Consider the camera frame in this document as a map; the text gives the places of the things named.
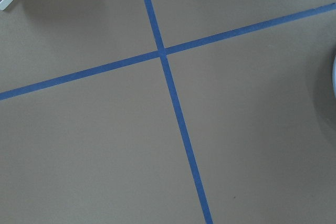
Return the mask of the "blue plastic plate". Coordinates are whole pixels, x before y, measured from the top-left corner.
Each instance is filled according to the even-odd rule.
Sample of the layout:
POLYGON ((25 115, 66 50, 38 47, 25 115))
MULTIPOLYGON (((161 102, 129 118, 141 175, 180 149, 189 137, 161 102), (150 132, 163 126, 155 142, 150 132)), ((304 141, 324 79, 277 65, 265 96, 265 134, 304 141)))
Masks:
POLYGON ((332 65, 332 88, 334 97, 336 97, 336 55, 334 56, 332 65))

